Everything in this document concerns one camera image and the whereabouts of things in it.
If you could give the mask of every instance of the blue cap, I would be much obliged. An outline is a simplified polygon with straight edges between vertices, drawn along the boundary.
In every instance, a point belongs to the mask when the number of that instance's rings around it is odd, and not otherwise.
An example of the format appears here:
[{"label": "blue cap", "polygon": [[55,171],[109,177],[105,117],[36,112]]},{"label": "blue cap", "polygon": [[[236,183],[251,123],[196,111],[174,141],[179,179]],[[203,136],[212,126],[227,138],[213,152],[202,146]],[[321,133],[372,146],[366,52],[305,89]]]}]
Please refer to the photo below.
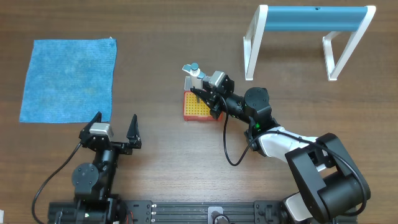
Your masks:
[{"label": "blue cap", "polygon": [[191,69],[192,69],[193,71],[196,71],[196,70],[199,69],[199,65],[198,65],[197,63],[193,62],[193,63],[191,64]]}]

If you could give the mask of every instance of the white and blue rack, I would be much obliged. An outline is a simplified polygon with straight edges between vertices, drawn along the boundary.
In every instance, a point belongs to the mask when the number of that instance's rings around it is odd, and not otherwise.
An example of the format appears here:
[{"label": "white and blue rack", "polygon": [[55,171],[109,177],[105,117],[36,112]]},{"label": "white and blue rack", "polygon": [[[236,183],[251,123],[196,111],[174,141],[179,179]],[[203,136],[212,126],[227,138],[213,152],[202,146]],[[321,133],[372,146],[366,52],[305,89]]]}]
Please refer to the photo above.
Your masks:
[{"label": "white and blue rack", "polygon": [[[329,81],[336,81],[358,42],[372,21],[375,6],[313,7],[260,5],[243,37],[244,72],[246,80],[253,80],[261,39],[264,32],[330,31],[322,38]],[[340,32],[352,32],[335,65],[331,40]]]}]

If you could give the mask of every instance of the white stand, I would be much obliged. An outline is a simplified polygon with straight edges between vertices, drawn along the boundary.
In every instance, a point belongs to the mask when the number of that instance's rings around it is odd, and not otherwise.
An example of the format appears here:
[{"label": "white stand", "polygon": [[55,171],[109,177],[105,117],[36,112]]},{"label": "white stand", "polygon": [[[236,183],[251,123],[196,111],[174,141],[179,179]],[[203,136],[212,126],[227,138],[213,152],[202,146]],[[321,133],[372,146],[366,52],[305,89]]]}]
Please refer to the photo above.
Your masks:
[{"label": "white stand", "polygon": [[[325,63],[329,81],[336,81],[341,70],[345,66],[349,56],[353,53],[358,42],[361,40],[363,34],[368,28],[374,13],[376,12],[375,6],[367,6],[368,11],[360,23],[358,30],[351,34],[349,41],[341,54],[340,59],[335,65],[333,59],[333,51],[331,48],[331,40],[336,37],[340,32],[332,31],[322,38],[323,49],[325,53]],[[250,23],[246,35],[243,37],[243,51],[244,51],[244,75],[247,81],[253,80],[254,68],[256,67],[257,56],[259,54],[262,35],[266,28],[268,6],[260,5],[254,13],[253,19]]]}]

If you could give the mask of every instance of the blue cloth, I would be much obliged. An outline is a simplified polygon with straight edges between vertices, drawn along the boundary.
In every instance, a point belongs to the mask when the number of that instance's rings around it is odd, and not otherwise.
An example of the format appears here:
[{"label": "blue cloth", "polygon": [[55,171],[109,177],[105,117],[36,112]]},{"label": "blue cloth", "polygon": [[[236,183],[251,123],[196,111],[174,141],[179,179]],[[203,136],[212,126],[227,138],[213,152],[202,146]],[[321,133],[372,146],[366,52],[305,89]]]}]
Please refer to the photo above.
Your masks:
[{"label": "blue cloth", "polygon": [[112,113],[116,40],[35,40],[20,122],[89,122]]}]

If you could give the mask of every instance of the table surface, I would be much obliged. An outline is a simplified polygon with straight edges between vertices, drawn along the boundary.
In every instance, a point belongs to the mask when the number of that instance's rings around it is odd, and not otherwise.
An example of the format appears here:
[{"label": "table surface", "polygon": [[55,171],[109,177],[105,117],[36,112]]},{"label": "table surface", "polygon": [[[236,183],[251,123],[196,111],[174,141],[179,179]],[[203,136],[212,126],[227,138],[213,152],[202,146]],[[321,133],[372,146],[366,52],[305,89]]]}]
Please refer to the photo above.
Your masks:
[{"label": "table surface", "polygon": [[[305,136],[339,136],[370,185],[360,223],[395,223],[398,209],[398,2],[329,1],[334,6],[376,4],[368,31],[337,82],[328,82],[319,32],[265,33],[253,82],[244,80],[243,35],[264,1],[1,1],[0,209],[6,223],[32,223],[32,199],[72,152],[85,124],[19,122],[33,41],[115,38],[111,125],[125,140],[138,115],[142,149],[121,156],[113,192],[156,202],[281,200],[297,191],[286,164],[249,152],[238,167],[222,150],[222,122],[185,122],[181,68],[198,62],[207,74],[226,72],[243,95],[268,89],[273,116]],[[269,5],[325,5],[324,1],[267,1]],[[333,40],[340,55],[349,35]],[[230,119],[232,160],[246,146],[243,122]],[[94,153],[80,149],[47,184],[37,202],[73,198],[71,174]]]}]

